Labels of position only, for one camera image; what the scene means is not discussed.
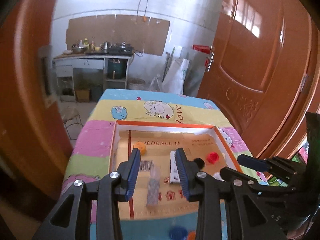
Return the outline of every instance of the blue bottle cap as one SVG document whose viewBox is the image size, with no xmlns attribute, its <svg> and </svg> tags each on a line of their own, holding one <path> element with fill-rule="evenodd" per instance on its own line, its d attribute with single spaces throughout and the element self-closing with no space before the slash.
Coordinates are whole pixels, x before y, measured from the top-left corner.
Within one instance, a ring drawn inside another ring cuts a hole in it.
<svg viewBox="0 0 320 240">
<path fill-rule="evenodd" d="M 188 231 L 184 227 L 174 227 L 169 231 L 169 237 L 172 240 L 186 240 Z"/>
</svg>

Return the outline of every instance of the silver screw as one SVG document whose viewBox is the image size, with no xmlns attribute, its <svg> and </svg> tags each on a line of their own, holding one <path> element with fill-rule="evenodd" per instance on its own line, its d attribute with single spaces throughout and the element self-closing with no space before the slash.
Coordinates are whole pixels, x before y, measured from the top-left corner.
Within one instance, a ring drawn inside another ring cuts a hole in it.
<svg viewBox="0 0 320 240">
<path fill-rule="evenodd" d="M 242 186 L 242 181 L 241 180 L 239 180 L 239 179 L 235 179 L 234 181 L 233 181 L 233 184 L 235 184 L 236 186 Z"/>
<path fill-rule="evenodd" d="M 73 185 L 75 185 L 76 187 L 79 187 L 79 186 L 81 186 L 82 184 L 83 184 L 83 181 L 80 180 L 80 179 L 77 179 L 77 180 L 73 183 Z"/>
<path fill-rule="evenodd" d="M 115 179 L 117 177 L 119 177 L 119 173 L 118 172 L 114 171 L 114 172 L 110 173 L 110 178 Z"/>
<path fill-rule="evenodd" d="M 205 172 L 203 172 L 203 171 L 199 171 L 198 173 L 197 173 L 197 176 L 199 177 L 199 178 L 205 178 L 206 176 L 207 176 L 207 174 L 205 173 Z"/>
</svg>

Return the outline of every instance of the kettle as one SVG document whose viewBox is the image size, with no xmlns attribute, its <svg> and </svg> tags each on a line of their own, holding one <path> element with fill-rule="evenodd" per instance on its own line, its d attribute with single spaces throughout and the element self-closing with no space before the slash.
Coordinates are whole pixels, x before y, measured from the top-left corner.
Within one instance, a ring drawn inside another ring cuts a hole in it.
<svg viewBox="0 0 320 240">
<path fill-rule="evenodd" d="M 107 50 L 109 49 L 110 47 L 110 43 L 105 41 L 104 43 L 100 44 L 100 49 L 103 49 L 103 50 Z"/>
</svg>

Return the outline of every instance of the tiled wall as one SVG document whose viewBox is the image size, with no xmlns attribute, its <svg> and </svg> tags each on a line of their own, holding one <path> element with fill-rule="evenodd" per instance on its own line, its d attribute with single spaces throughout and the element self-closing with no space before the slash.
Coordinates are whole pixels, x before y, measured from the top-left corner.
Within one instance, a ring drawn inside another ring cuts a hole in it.
<svg viewBox="0 0 320 240">
<path fill-rule="evenodd" d="M 66 29 L 72 18 L 104 14 L 137 14 L 140 0 L 58 0 L 52 23 L 53 57 L 66 50 Z M 165 52 L 182 47 L 181 57 L 192 60 L 192 67 L 204 72 L 205 54 L 192 50 L 193 44 L 210 46 L 214 39 L 222 0 L 141 0 L 138 15 L 170 21 L 164 54 L 136 57 L 129 74 L 150 82 L 163 75 Z"/>
</svg>

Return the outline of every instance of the white desk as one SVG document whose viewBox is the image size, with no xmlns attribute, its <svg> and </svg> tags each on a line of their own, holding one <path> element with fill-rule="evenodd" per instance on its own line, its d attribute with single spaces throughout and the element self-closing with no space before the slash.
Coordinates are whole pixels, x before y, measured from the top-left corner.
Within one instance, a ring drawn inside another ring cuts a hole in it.
<svg viewBox="0 0 320 240">
<path fill-rule="evenodd" d="M 126 59 L 127 70 L 126 75 L 122 79 L 109 79 L 106 77 L 108 72 L 108 60 L 111 58 Z M 75 82 L 74 82 L 74 68 L 85 69 L 100 69 L 103 70 L 103 90 L 107 88 L 123 88 L 127 89 L 128 69 L 132 62 L 133 57 L 130 56 L 111 56 L 111 55 L 85 55 L 85 54 L 72 54 L 72 55 L 60 55 L 53 58 L 53 69 L 56 71 L 57 84 L 60 91 L 60 98 L 62 101 L 76 101 L 75 97 Z M 61 78 L 72 78 L 73 96 L 64 96 L 61 91 L 62 82 Z"/>
</svg>

